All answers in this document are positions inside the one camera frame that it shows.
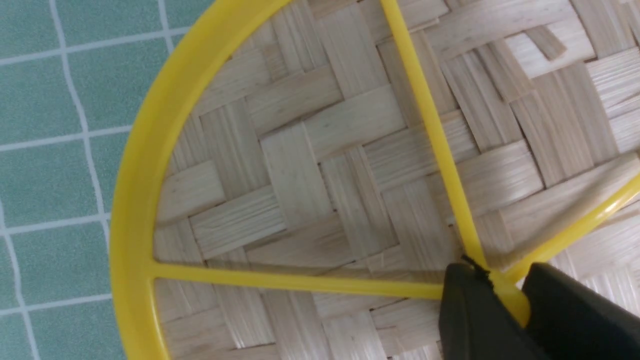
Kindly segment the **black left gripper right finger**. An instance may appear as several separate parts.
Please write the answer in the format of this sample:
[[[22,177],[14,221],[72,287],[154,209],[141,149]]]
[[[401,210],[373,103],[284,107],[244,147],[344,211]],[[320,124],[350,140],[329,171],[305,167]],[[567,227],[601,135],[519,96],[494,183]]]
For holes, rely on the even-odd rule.
[[[522,290],[526,333],[553,360],[637,360],[640,319],[571,276],[535,263]]]

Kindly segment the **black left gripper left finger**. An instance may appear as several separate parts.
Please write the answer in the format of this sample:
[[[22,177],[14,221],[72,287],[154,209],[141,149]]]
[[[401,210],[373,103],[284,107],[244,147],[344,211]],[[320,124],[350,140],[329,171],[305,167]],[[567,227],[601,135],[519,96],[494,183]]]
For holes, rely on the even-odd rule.
[[[444,360],[544,360],[499,300],[489,271],[463,255],[446,267],[438,329]]]

